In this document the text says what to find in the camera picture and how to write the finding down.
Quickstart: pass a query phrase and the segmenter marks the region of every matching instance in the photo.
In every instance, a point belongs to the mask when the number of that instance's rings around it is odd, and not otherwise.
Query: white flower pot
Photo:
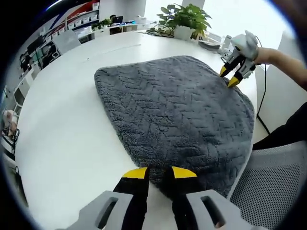
[[[174,29],[174,38],[189,41],[194,29],[186,26],[176,26]]]

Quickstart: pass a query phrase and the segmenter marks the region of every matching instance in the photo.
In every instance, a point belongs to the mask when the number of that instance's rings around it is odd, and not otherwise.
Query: window
[[[162,13],[161,7],[167,7],[169,4],[182,5],[183,0],[147,0],[144,16],[150,21],[159,21],[157,14]]]
[[[264,47],[277,49],[289,23],[267,0],[205,0],[203,9],[208,19],[209,32],[219,36],[236,36],[245,30],[256,35]]]

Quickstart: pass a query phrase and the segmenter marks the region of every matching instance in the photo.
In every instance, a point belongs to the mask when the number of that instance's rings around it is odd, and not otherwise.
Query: computer monitor
[[[42,37],[42,36],[39,36],[34,42],[32,42],[32,43],[28,46],[28,48],[27,48],[28,54],[30,55],[30,54],[32,54],[33,52],[35,52],[35,50],[36,50],[37,48],[39,48],[43,43],[44,43],[43,37]]]
[[[124,16],[118,16],[112,18],[112,23],[123,23]]]

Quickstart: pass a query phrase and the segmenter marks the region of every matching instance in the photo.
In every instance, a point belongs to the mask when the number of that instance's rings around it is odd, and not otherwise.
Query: round table
[[[192,42],[126,32],[74,48],[38,74],[19,118],[16,163],[29,211],[43,229],[68,227],[82,207],[136,168],[98,97],[96,70],[177,55],[193,56],[216,72],[223,65],[218,54]],[[255,76],[239,88],[256,108]],[[147,203],[143,229],[177,229],[171,201],[152,185]]]

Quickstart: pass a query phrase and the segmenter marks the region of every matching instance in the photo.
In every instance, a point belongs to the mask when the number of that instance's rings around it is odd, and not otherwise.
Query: floor
[[[258,141],[264,139],[268,133],[265,131],[264,127],[260,123],[258,119],[256,119],[255,130],[253,135],[253,143],[257,143]]]

